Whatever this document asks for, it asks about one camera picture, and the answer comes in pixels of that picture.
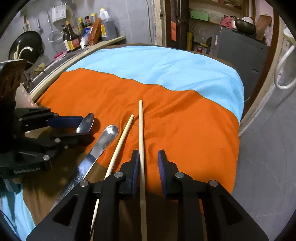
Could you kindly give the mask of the white plastic utensil holder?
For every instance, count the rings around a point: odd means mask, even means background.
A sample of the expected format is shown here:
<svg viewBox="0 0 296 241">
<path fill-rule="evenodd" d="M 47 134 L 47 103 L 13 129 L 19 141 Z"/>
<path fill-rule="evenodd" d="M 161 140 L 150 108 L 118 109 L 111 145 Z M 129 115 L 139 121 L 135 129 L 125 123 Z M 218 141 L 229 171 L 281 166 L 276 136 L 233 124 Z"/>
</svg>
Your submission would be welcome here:
<svg viewBox="0 0 296 241">
<path fill-rule="evenodd" d="M 16 90 L 16 108 L 37 108 L 38 105 L 35 104 L 32 99 L 30 98 L 29 94 L 25 90 L 22 83 Z"/>
</svg>

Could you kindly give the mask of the striped blue orange brown cloth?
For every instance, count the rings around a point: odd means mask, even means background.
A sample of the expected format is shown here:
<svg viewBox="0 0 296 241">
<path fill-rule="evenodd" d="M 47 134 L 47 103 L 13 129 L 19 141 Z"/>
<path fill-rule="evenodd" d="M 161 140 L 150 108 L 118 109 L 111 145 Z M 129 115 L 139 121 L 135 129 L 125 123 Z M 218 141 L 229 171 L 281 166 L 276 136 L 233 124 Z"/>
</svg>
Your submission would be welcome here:
<svg viewBox="0 0 296 241">
<path fill-rule="evenodd" d="M 38 99 L 60 115 L 95 116 L 94 138 L 132 124 L 113 171 L 129 161 L 144 129 L 148 240 L 177 239 L 177 203 L 163 198 L 158 151 L 192 178 L 234 187 L 244 87 L 233 66 L 157 46 L 102 49 L 68 68 Z"/>
</svg>

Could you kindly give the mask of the dark sauce bottle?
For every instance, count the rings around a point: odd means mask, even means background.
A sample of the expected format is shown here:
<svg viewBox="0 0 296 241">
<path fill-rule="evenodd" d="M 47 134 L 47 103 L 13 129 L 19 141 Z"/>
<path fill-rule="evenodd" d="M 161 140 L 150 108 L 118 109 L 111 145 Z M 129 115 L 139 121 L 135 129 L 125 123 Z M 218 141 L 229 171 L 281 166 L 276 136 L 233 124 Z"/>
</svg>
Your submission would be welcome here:
<svg viewBox="0 0 296 241">
<path fill-rule="evenodd" d="M 67 31 L 69 33 L 69 40 L 67 41 L 71 51 L 80 48 L 79 36 L 73 31 L 70 21 L 66 21 Z"/>
</svg>

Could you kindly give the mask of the large oil jug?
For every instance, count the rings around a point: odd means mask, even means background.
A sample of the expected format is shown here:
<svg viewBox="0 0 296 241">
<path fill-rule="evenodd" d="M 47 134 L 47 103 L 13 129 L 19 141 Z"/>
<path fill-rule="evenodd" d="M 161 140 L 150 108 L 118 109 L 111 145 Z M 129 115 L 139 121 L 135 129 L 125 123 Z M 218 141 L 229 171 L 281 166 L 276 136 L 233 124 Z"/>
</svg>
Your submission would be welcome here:
<svg viewBox="0 0 296 241">
<path fill-rule="evenodd" d="M 101 37 L 102 40 L 108 41 L 117 37 L 114 20 L 111 18 L 105 8 L 100 9 L 101 19 Z"/>
</svg>

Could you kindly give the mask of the dark grey cabinet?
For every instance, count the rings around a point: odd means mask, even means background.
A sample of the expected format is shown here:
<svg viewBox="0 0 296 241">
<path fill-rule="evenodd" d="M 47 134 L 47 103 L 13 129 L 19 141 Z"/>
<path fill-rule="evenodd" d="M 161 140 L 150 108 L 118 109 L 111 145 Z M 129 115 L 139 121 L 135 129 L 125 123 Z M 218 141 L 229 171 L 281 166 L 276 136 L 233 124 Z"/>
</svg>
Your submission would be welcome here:
<svg viewBox="0 0 296 241">
<path fill-rule="evenodd" d="M 269 47 L 225 27 L 214 27 L 211 38 L 209 54 L 235 67 L 244 86 L 244 100 L 248 100 L 262 74 Z"/>
</svg>

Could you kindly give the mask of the green box on shelf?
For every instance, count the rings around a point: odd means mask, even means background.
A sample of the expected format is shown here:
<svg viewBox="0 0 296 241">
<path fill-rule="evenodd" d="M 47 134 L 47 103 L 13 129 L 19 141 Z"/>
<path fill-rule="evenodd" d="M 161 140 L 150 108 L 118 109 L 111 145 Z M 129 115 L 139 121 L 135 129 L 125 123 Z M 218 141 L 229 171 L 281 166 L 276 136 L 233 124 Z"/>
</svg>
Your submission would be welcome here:
<svg viewBox="0 0 296 241">
<path fill-rule="evenodd" d="M 190 11 L 190 17 L 195 20 L 209 21 L 209 14 L 206 11 Z"/>
</svg>

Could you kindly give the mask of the black bowl on cabinet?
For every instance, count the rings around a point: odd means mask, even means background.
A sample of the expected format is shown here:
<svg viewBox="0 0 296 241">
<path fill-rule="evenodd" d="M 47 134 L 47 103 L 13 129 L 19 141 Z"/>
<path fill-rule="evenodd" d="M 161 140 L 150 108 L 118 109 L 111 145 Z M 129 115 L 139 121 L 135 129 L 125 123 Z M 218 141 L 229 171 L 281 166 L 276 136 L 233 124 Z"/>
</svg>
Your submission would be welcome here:
<svg viewBox="0 0 296 241">
<path fill-rule="evenodd" d="M 245 35 L 252 36 L 256 33 L 256 26 L 254 24 L 238 18 L 235 19 L 234 23 L 237 30 Z"/>
</svg>

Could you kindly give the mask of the black wok on wall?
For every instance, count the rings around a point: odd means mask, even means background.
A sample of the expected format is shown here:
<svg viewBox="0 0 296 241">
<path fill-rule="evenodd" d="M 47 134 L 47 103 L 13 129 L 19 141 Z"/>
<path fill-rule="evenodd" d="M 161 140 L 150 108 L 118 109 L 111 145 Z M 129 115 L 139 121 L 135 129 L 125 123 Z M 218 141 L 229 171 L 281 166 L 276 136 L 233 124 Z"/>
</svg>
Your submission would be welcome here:
<svg viewBox="0 0 296 241">
<path fill-rule="evenodd" d="M 43 41 L 36 31 L 27 31 L 19 35 L 9 51 L 9 60 L 14 59 L 14 54 L 18 53 L 19 59 L 27 60 L 25 70 L 31 68 L 37 59 L 44 54 Z"/>
</svg>

